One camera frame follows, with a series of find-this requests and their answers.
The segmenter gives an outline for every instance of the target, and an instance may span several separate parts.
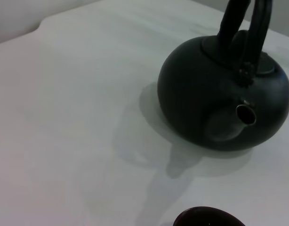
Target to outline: dark cup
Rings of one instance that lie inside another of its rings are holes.
[[[237,218],[211,207],[194,207],[182,212],[174,226],[245,226]]]

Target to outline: teapot handle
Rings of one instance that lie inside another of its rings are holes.
[[[218,40],[229,46],[237,33],[250,0],[230,0],[225,11]],[[272,0],[256,0],[244,52],[239,64],[239,72],[252,79],[257,72],[259,58],[267,35],[272,12]]]

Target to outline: teapot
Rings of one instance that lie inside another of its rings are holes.
[[[230,0],[217,35],[191,39],[166,59],[158,99],[172,127],[211,149],[247,149],[271,138],[289,113],[289,80],[262,47],[272,0]]]

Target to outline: table surface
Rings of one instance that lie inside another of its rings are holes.
[[[171,226],[194,206],[289,224],[289,117],[260,146],[220,153],[178,137],[158,106],[166,57],[222,16],[103,0],[0,44],[0,226]],[[269,31],[264,50],[289,76],[289,38]]]

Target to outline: white wall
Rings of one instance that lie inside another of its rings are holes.
[[[201,4],[225,11],[228,0],[193,0]],[[251,20],[254,1],[247,11],[246,20]],[[276,32],[289,36],[289,0],[273,0],[272,17],[270,28]]]
[[[0,42],[36,29],[40,21],[52,14],[97,0],[0,0]],[[195,0],[225,11],[228,0]],[[246,19],[250,20],[253,1]],[[270,28],[289,36],[289,0],[273,0]]]
[[[28,33],[52,14],[97,0],[0,0],[0,42]]]

